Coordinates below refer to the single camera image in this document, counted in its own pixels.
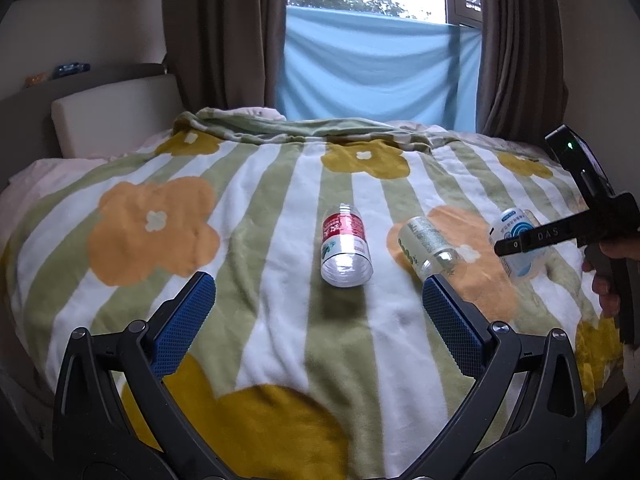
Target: curtain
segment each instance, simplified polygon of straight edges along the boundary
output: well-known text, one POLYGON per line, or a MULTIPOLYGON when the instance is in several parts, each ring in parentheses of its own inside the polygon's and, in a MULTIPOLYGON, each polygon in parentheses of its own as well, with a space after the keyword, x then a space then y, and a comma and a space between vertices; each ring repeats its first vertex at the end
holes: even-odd
POLYGON ((162 0, 169 72, 187 110, 273 107, 287 0, 162 0))
POLYGON ((544 143, 566 106, 557 0, 481 0, 476 131, 544 143))

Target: flower pattern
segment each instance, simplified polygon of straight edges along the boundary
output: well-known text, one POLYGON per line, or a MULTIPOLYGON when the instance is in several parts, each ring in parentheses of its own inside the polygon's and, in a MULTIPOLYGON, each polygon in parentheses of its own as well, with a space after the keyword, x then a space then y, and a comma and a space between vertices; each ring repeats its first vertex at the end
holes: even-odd
POLYGON ((525 158, 522 156, 513 155, 512 153, 498 153, 498 160, 507 170, 513 171, 520 176, 538 176, 540 178, 551 178, 554 176, 553 172, 544 164, 525 158))
POLYGON ((600 318, 594 327, 586 321, 578 323, 575 334, 575 359, 587 407, 594 405, 596 392, 603 387, 611 364, 622 359, 620 334, 613 319, 600 318))
MULTIPOLYGON (((236 474, 283 480, 347 477, 344 430, 310 397, 261 384, 216 399, 191 354, 164 384, 200 436, 236 474)), ((139 439, 160 449, 128 386, 122 402, 139 439)))
POLYGON ((380 179, 409 176, 409 164, 394 142, 376 139, 366 142, 328 142, 322 156, 325 168, 336 173, 369 173, 380 179))
POLYGON ((109 286, 137 283, 156 267, 191 276, 220 245, 207 224, 214 204, 211 186, 200 177, 117 184, 100 198, 101 218, 87 241, 93 272, 109 286))
POLYGON ((222 139, 198 130, 179 132, 156 148, 156 155, 212 155, 220 149, 222 139))
MULTIPOLYGON (((466 261, 465 272, 449 279, 458 294, 475 304, 488 320, 511 322, 518 305, 516 289, 487 240, 489 227, 484 219, 449 205, 435 207, 427 219, 466 261)), ((398 245, 398 233, 405 223, 391 228, 386 246, 394 260, 414 274, 398 245)))

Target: blanket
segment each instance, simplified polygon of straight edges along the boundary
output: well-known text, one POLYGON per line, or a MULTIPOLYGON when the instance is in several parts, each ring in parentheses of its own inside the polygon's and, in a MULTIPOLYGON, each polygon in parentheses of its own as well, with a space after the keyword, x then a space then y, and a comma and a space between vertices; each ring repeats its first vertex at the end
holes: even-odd
MULTIPOLYGON (((0 261, 15 331, 55 388, 70 332, 148 319, 196 270, 216 304, 164 382, 235 472, 279 479, 391 478, 430 444, 472 386, 425 316, 398 246, 427 217, 463 255, 452 285, 489 320, 524 333, 562 327, 585 399, 622 348, 601 319, 575 242, 514 286, 487 240, 517 206, 549 222, 584 209, 569 174, 533 148, 414 124, 286 122, 205 109, 173 135, 40 199, 0 261), (364 286, 319 272, 324 212, 359 209, 374 268, 364 286)), ((504 427, 517 376, 483 446, 504 427)), ((124 406, 158 446, 123 378, 124 406)))

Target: white pillow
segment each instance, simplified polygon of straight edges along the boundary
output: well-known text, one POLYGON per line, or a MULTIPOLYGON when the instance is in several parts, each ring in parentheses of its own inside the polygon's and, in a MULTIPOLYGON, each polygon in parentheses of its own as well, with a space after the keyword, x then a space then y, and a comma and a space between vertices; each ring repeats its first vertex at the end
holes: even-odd
POLYGON ((98 86, 51 104, 65 158, 118 156, 172 127, 184 111, 173 75, 98 86))

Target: metal screw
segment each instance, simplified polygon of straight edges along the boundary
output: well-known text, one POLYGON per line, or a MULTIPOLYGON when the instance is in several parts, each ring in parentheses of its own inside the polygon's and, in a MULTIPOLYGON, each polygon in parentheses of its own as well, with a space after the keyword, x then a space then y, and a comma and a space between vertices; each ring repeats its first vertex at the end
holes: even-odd
POLYGON ((566 332, 564 332, 564 330, 560 330, 559 328, 555 328, 551 331, 551 335, 556 338, 559 339, 560 341, 562 341, 563 339, 566 339, 566 332))
POLYGON ((129 323, 127 330, 129 330, 129 332, 133 332, 134 334, 137 334, 138 332, 142 332, 145 329, 145 326, 146 326, 146 323, 144 321, 142 321, 141 319, 137 319, 129 323))
POLYGON ((507 325, 503 321, 496 321, 494 324, 491 325, 491 328, 497 334, 506 334, 509 331, 509 325, 507 325))
POLYGON ((86 335, 86 329, 84 328, 76 328, 71 333, 71 339, 82 339, 86 335))

